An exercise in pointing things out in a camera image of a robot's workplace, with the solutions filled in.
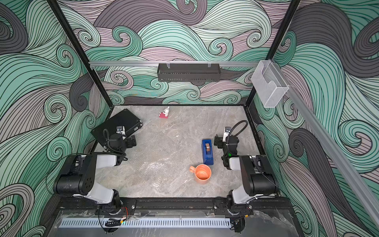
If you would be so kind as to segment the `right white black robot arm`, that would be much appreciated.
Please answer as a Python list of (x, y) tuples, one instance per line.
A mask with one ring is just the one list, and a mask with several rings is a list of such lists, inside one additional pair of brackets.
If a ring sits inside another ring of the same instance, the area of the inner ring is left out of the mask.
[(248, 121), (241, 120), (226, 127), (223, 137), (216, 135), (214, 145), (223, 150), (223, 165), (228, 170), (240, 171), (242, 184), (227, 195), (227, 207), (236, 209), (263, 197), (275, 197), (280, 191), (272, 167), (265, 155), (240, 155), (238, 136), (247, 128)]

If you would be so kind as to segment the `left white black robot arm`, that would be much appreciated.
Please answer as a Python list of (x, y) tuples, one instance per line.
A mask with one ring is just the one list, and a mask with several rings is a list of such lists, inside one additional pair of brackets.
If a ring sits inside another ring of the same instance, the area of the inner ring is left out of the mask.
[(113, 213), (118, 212), (122, 206), (118, 191), (99, 184), (95, 175), (99, 169), (120, 166), (123, 161), (127, 161), (125, 150), (136, 146), (136, 138), (134, 135), (126, 138), (116, 133), (106, 139), (106, 146), (110, 152), (69, 155), (54, 181), (54, 194), (84, 197), (98, 205), (115, 207)]

